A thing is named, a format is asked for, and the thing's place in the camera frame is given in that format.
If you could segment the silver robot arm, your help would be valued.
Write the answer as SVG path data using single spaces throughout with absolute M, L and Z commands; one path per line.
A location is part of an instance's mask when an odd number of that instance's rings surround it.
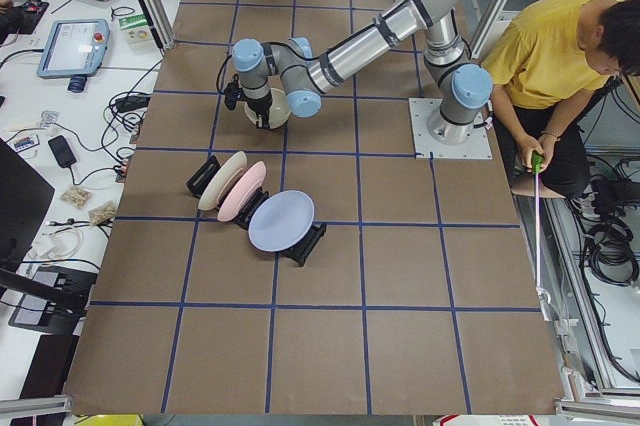
M 272 92 L 269 79 L 280 78 L 293 115 L 307 118 L 321 107 L 321 97 L 341 86 L 365 66 L 424 31 L 425 65 L 443 95 L 427 121 L 437 141 L 458 145 L 467 140 L 479 110 L 493 89 L 489 73 L 470 62 L 455 26 L 458 0 L 400 0 L 373 22 L 315 56 L 305 38 L 285 42 L 238 41 L 231 50 L 235 74 L 223 91 L 228 109 L 245 103 L 261 129 L 270 126 Z

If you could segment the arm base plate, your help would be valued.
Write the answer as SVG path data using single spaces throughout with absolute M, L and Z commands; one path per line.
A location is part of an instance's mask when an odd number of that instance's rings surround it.
M 409 117 L 417 159 L 492 160 L 482 109 L 464 125 L 447 122 L 439 98 L 410 98 Z

